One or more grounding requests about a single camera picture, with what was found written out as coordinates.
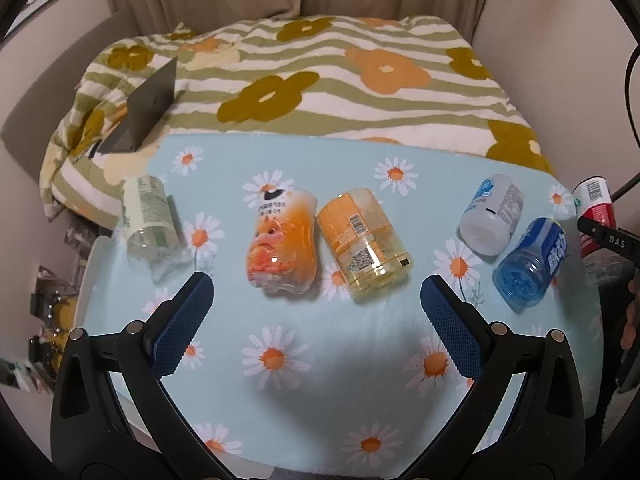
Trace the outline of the red label clear cup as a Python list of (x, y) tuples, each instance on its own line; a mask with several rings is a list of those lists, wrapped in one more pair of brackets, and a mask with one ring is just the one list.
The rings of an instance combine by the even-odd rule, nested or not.
[[(577, 219), (582, 217), (616, 227), (610, 191), (605, 178), (591, 177), (583, 180), (573, 190)], [(612, 284), (623, 275), (624, 260), (608, 248), (599, 246), (593, 238), (580, 233), (580, 256), (587, 281), (598, 287)]]

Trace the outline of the blue plastic cup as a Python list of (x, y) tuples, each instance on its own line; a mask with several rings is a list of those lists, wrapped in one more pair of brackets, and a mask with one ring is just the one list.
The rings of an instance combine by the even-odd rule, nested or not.
[(515, 312), (536, 306), (544, 298), (551, 281), (563, 263), (568, 247), (558, 222), (539, 217), (492, 274), (495, 288)]

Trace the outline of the white frosted cup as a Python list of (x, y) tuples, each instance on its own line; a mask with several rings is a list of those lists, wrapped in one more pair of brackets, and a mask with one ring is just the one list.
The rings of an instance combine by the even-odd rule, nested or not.
[(460, 219), (458, 230), (473, 252), (497, 257), (508, 247), (521, 219), (524, 194), (504, 174), (482, 182)]

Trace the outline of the green label clear cup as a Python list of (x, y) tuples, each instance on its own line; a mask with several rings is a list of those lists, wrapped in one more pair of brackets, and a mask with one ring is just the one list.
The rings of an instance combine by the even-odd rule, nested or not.
[(180, 252), (180, 240), (163, 182), (145, 174), (122, 187), (122, 227), (130, 257), (148, 263), (168, 260)]

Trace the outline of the yellow label clear cup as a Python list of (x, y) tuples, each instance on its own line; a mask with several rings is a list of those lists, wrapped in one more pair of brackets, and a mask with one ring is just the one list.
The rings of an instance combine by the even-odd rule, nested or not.
[(320, 231), (357, 300), (404, 280), (413, 260), (368, 188), (337, 195), (317, 214)]

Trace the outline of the orange cartoon label cup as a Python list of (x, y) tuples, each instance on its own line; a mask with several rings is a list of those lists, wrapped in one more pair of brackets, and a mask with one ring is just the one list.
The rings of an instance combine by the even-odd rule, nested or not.
[(303, 294), (316, 278), (317, 199), (299, 188), (259, 194), (255, 231), (245, 260), (248, 282), (268, 294)]

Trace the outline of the daisy print blue tablecloth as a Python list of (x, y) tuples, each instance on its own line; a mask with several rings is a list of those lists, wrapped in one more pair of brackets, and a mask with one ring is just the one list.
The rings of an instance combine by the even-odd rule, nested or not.
[[(566, 333), (587, 415), (602, 372), (600, 304), (584, 279), (570, 189), (551, 174), (474, 156), (397, 144), (274, 134), (168, 136), (146, 167), (165, 185), (189, 263), (154, 283), (116, 237), (96, 263), (84, 324), (109, 334), (144, 320), (194, 271), (215, 300), (164, 386), (212, 448), (298, 471), (393, 478), (433, 440), (470, 384), (448, 358), (419, 299), (440, 275), (487, 321), (515, 333)], [(522, 191), (518, 232), (553, 219), (567, 254), (539, 304), (512, 310), (492, 282), (495, 263), (457, 232), (477, 188), (504, 174)], [(292, 185), (320, 204), (368, 188), (408, 249), (405, 281), (355, 301), (330, 248), (303, 295), (267, 295), (246, 277), (260, 187)]]

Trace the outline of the floral striped quilt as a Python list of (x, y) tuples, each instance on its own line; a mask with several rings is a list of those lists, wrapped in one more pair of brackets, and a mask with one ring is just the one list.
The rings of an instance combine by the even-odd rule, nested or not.
[(76, 78), (40, 167), (48, 219), (69, 209), (115, 226), (122, 181), (142, 174), (162, 137), (137, 155), (102, 155), (99, 146), (124, 122), (130, 94), (169, 62), (176, 99), (162, 134), (337, 136), (550, 170), (536, 132), (442, 18), (263, 18), (212, 32), (179, 25), (115, 40)]

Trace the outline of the grey bed headboard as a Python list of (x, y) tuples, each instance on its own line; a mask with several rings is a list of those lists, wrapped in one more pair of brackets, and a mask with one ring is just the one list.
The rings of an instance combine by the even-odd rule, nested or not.
[(39, 180), (50, 136), (70, 110), (76, 84), (89, 64), (110, 44), (138, 32), (130, 14), (113, 14), (56, 58), (13, 107), (1, 127), (1, 140), (32, 180)]

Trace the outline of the dark grey laptop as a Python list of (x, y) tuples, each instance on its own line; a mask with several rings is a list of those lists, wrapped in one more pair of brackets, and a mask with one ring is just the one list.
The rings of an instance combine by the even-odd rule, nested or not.
[(134, 90), (127, 99), (127, 115), (100, 143), (100, 154), (134, 153), (175, 101), (178, 60), (172, 58)]

